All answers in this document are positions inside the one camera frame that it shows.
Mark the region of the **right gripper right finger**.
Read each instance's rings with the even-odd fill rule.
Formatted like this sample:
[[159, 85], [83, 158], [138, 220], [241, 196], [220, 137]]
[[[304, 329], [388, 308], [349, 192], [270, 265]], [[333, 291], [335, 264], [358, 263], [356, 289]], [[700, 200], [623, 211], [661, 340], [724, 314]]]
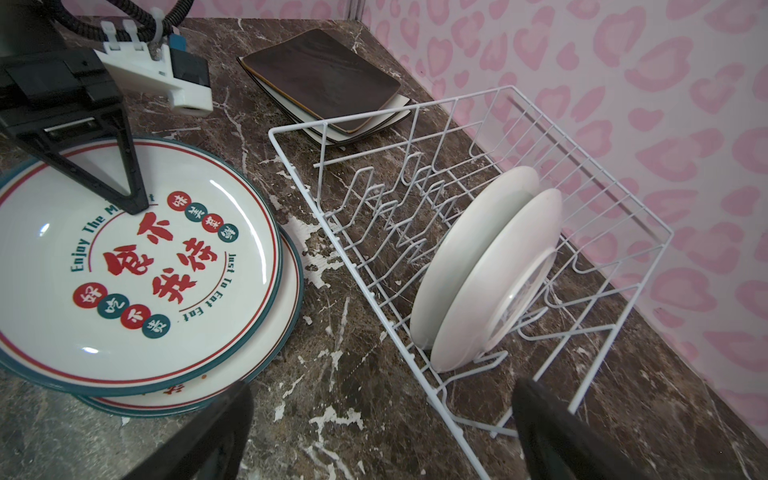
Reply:
[[514, 421], [532, 479], [645, 479], [617, 448], [603, 441], [538, 382], [520, 378]]

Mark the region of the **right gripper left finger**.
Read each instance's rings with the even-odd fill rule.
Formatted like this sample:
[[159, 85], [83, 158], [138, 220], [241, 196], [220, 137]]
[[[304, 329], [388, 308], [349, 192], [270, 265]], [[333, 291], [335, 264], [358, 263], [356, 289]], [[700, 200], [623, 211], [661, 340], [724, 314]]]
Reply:
[[249, 386], [233, 383], [129, 472], [127, 479], [235, 479], [253, 421]]

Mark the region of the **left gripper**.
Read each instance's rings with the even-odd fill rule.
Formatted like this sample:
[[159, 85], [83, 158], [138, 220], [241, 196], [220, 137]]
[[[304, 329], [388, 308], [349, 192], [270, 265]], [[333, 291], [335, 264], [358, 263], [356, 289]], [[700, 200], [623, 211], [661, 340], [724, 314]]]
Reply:
[[149, 207], [122, 93], [94, 50], [3, 58], [1, 131], [125, 212]]

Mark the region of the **white round plate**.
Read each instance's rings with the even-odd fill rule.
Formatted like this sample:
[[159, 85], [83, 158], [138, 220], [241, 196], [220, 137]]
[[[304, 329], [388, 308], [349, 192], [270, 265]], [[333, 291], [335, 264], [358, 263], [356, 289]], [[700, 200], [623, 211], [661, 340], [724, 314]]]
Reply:
[[210, 404], [233, 383], [253, 381], [275, 360], [300, 316], [304, 299], [301, 256], [291, 236], [279, 229], [283, 272], [277, 298], [256, 332], [235, 353], [213, 369], [159, 391], [133, 396], [97, 398], [78, 395], [80, 402], [113, 415], [152, 418], [179, 415]]
[[430, 354], [445, 373], [491, 351], [526, 311], [545, 282], [562, 223], [562, 194], [530, 200], [486, 249], [448, 310]]
[[501, 230], [540, 191], [537, 172], [515, 167], [493, 180], [443, 238], [419, 286], [410, 318], [413, 343], [434, 345], [444, 318], [469, 274]]
[[1, 181], [1, 364], [88, 397], [204, 374], [265, 322], [283, 252], [263, 195], [216, 156], [135, 142], [130, 214], [41, 161]]

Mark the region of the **black square plate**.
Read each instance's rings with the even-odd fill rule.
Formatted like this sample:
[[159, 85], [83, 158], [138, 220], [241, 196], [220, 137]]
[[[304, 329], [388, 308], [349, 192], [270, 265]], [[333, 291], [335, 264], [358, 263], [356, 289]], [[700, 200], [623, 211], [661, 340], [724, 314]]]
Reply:
[[267, 85], [316, 118], [347, 133], [384, 109], [401, 83], [313, 29], [285, 42], [243, 56], [246, 67]]

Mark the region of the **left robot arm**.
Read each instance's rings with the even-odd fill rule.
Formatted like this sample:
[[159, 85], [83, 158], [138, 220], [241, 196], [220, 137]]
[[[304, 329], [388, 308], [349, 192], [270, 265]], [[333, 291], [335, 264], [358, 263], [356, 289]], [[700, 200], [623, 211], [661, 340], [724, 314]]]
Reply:
[[[38, 1], [1, 4], [1, 133], [16, 146], [130, 214], [149, 206], [123, 96], [96, 52], [70, 48]], [[64, 150], [113, 137], [125, 193]]]

